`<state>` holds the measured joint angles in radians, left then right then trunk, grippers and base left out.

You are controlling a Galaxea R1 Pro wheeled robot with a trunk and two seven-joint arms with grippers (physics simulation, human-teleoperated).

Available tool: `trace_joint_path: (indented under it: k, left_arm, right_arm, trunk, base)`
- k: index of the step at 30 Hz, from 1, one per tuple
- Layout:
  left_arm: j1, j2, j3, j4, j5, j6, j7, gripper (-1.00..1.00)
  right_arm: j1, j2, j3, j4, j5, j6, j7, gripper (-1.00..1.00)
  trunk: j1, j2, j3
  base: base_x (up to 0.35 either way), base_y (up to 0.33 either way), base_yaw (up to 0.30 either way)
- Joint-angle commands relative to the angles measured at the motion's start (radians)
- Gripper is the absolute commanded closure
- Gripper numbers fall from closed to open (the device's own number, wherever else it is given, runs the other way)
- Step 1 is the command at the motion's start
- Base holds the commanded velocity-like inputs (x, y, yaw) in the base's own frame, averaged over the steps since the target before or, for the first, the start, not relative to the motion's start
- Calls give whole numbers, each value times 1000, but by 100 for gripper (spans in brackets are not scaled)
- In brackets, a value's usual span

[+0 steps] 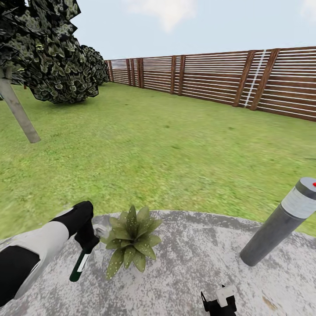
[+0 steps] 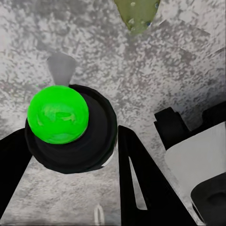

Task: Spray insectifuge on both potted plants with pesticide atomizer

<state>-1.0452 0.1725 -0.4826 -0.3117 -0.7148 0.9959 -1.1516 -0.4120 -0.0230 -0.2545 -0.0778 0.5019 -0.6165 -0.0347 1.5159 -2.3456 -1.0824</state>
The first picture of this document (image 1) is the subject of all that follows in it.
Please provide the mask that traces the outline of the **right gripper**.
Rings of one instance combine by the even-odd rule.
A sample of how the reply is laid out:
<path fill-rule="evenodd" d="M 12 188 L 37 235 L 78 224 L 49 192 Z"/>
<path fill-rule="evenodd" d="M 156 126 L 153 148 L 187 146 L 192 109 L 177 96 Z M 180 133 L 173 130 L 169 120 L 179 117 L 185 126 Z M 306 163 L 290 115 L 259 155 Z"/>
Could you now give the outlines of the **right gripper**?
<path fill-rule="evenodd" d="M 233 296 L 226 298 L 228 306 L 221 307 L 217 300 L 208 301 L 205 296 L 203 296 L 203 304 L 205 311 L 210 313 L 210 316 L 237 316 L 235 312 L 237 311 L 235 300 Z"/>

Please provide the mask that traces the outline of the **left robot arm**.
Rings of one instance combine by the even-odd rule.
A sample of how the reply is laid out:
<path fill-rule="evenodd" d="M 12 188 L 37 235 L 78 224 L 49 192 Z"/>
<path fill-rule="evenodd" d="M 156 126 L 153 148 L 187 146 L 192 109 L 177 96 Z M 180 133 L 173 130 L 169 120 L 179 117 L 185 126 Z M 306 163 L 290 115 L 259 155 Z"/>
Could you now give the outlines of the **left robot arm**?
<path fill-rule="evenodd" d="M 99 236 L 109 237 L 108 228 L 99 223 L 92 225 L 92 213 L 91 202 L 77 203 L 0 251 L 0 309 L 10 300 L 21 298 L 33 286 L 54 256 L 76 232 L 75 240 L 88 252 L 99 243 Z"/>

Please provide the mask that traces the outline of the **insectifuge atomizer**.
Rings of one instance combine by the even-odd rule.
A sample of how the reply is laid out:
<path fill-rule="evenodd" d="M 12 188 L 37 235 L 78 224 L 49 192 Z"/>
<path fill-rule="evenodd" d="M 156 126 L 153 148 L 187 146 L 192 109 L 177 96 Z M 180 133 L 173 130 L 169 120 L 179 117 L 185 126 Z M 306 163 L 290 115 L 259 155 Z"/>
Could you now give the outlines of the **insectifuge atomizer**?
<path fill-rule="evenodd" d="M 79 276 L 84 270 L 84 267 L 86 267 L 86 263 L 89 257 L 90 257 L 89 252 L 87 251 L 85 247 L 83 247 L 82 252 L 79 256 L 79 259 L 77 260 L 77 263 L 75 264 L 75 268 L 72 270 L 72 273 L 69 277 L 69 281 L 79 280 Z"/>

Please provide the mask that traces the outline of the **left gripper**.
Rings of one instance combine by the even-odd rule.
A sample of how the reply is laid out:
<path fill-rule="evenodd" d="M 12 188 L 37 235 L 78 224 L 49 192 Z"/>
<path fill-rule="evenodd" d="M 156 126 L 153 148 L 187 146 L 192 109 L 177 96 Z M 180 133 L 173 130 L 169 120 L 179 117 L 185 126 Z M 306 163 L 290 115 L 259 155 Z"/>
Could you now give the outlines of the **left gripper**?
<path fill-rule="evenodd" d="M 75 236 L 75 240 L 78 241 L 78 244 L 80 244 L 82 247 L 85 247 L 88 252 L 91 252 L 91 250 L 99 243 L 100 237 L 93 234 L 93 227 L 91 227 L 88 231 L 79 233 L 77 232 L 77 235 Z"/>

